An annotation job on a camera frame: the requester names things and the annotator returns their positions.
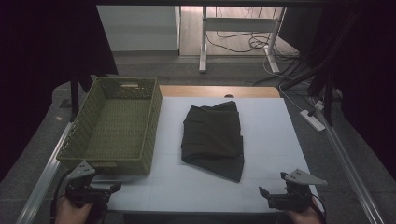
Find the dark cloth garment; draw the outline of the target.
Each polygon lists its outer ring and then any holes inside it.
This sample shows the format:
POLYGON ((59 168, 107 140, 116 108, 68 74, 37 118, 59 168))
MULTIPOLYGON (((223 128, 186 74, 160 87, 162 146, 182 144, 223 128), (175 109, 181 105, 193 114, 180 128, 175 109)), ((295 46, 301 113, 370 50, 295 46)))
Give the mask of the dark cloth garment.
POLYGON ((245 158, 236 102, 192 105, 183 125, 181 159, 239 183, 245 158))

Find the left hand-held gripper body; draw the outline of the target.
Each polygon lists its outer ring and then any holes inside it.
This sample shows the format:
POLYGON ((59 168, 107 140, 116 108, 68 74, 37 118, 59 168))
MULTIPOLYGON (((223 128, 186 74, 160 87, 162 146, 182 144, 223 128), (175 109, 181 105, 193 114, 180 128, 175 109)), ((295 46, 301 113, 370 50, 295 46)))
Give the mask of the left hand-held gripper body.
POLYGON ((99 189, 91 186, 95 169, 82 161, 68 176, 65 197, 77 207, 86 203, 108 203, 112 189, 99 189))

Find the black stand post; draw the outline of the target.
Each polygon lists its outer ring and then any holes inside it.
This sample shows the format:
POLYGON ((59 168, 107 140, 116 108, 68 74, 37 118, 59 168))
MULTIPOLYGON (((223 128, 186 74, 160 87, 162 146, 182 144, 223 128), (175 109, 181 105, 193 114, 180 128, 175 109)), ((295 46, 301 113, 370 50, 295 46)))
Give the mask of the black stand post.
POLYGON ((333 77, 332 73, 328 73, 328 78, 326 82, 326 89, 324 95, 324 118, 327 123, 332 126, 332 88, 333 88, 333 77))
POLYGON ((70 91, 71 91, 71 105, 72 105, 72 115, 70 121, 74 121, 78 114, 78 77, 75 73, 71 75, 70 80, 70 91))

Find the person's left hand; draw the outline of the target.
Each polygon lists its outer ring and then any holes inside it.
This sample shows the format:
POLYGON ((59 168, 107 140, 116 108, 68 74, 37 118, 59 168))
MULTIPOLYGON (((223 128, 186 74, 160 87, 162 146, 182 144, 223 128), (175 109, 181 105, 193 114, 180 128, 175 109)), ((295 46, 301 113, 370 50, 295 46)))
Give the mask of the person's left hand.
POLYGON ((58 205, 55 224, 85 224, 92 207, 92 203, 86 203, 78 208, 67 198, 62 197, 58 205))

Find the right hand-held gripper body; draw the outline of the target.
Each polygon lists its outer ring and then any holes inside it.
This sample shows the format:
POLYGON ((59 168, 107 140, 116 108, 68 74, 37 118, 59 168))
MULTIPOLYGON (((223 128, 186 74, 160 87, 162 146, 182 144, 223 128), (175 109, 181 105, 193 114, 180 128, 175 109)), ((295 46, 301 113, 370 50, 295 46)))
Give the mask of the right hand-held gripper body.
POLYGON ((296 169, 295 171, 289 173, 286 176, 285 183, 285 194, 269 193, 269 196, 266 200, 270 208, 303 212, 313 204, 310 185, 327 184, 325 180, 313 176, 300 169, 296 169))

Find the white desk frame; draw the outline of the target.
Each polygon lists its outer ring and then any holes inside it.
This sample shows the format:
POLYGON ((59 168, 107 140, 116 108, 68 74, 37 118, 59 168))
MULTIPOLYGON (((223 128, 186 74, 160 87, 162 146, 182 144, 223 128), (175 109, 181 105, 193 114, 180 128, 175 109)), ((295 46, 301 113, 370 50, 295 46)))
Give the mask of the white desk frame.
POLYGON ((274 47, 286 9, 282 7, 273 19, 264 18, 211 18, 207 17, 207 7, 202 10, 202 40, 200 48, 199 72, 206 72, 206 36, 208 32, 260 32, 268 33, 268 43, 264 45, 264 52, 273 73, 279 73, 274 47))

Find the green woven plastic basket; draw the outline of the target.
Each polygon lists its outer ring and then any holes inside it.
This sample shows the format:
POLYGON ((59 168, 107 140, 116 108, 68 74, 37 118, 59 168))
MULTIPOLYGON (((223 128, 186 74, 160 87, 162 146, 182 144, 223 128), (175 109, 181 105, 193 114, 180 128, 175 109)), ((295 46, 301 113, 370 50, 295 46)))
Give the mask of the green woven plastic basket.
POLYGON ((148 175, 162 99, 155 78, 97 78, 57 160, 68 168, 86 161, 102 175, 148 175))

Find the black curtain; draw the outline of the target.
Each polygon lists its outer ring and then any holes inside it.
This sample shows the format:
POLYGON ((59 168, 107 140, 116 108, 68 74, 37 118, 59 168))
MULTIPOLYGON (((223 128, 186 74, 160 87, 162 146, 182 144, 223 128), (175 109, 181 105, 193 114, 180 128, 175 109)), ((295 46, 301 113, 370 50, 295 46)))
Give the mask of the black curtain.
POLYGON ((330 65, 333 85, 346 119, 396 179, 396 0, 290 7, 279 36, 318 66, 352 13, 358 17, 330 65))
POLYGON ((97 0, 0 0, 0 181, 24 151, 58 86, 116 75, 97 0))

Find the person's right hand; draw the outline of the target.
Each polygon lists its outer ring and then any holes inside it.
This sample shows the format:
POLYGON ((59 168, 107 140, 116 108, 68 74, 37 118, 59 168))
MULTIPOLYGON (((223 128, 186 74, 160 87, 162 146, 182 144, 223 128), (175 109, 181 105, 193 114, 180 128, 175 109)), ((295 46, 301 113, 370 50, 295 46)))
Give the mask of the person's right hand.
POLYGON ((293 224, 323 224, 323 218, 312 207, 301 213, 285 210, 284 213, 291 219, 293 224))

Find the white cabinet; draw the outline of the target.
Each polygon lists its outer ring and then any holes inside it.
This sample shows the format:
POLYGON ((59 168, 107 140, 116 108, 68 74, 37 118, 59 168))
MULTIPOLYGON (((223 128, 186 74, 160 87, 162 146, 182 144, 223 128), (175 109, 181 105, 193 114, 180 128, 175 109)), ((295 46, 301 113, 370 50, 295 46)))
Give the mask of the white cabinet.
POLYGON ((98 6, 113 51, 178 51, 180 7, 98 6))

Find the white table mat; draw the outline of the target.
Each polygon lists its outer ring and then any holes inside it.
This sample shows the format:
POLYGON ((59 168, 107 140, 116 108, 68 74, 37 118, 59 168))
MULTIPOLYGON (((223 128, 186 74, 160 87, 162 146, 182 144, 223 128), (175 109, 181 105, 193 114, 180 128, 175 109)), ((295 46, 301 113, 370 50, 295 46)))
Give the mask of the white table mat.
POLYGON ((183 121, 193 105, 223 98, 165 97, 148 176, 123 176, 109 208, 122 212, 269 213, 259 188, 284 193, 282 172, 309 170, 281 98, 236 98, 244 138, 240 182, 224 179, 181 159, 183 121))

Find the white power strip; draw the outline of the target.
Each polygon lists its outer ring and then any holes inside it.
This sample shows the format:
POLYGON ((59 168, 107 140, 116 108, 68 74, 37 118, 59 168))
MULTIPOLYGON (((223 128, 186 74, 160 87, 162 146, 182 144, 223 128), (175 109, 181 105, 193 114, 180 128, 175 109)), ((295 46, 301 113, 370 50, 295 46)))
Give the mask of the white power strip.
POLYGON ((317 132, 322 132, 325 130, 325 126, 316 119, 313 115, 310 114, 308 110, 303 110, 300 112, 300 116, 308 122, 317 132))

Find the aluminium frame rail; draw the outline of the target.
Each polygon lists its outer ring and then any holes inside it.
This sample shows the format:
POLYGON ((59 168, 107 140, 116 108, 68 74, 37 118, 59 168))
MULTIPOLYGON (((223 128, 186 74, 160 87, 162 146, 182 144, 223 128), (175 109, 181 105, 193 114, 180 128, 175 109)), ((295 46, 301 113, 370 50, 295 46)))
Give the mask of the aluminium frame rail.
POLYGON ((361 176, 356 170, 355 165, 349 158, 347 151, 340 140, 334 127, 325 119, 323 111, 316 112, 317 118, 325 126, 326 134, 331 142, 332 148, 343 167, 346 177, 353 188, 361 207, 371 224, 386 224, 385 219, 382 217, 374 198, 361 179, 361 176))
POLYGON ((32 224, 45 196, 50 188, 50 185, 60 167, 60 163, 56 157, 61 149, 61 146, 72 127, 72 122, 68 122, 64 131, 53 149, 49 160, 38 178, 35 187, 33 188, 27 202, 21 210, 21 213, 16 221, 16 224, 32 224))

